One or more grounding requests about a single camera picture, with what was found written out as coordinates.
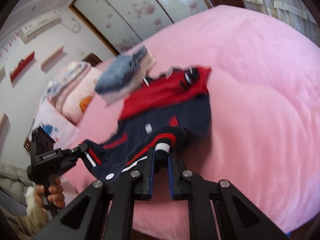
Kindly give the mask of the person's left hand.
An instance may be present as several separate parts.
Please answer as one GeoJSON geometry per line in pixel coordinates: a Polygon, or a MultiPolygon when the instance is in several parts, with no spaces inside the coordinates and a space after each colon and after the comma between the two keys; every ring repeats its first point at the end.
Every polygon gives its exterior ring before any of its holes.
{"type": "MultiPolygon", "coordinates": [[[[45,211],[44,202],[42,196],[45,194],[46,189],[43,185],[36,185],[34,196],[36,204],[45,211]]],[[[65,207],[65,196],[63,194],[63,187],[59,177],[54,179],[54,183],[48,188],[49,195],[47,197],[48,202],[53,203],[58,208],[65,207]]]]}

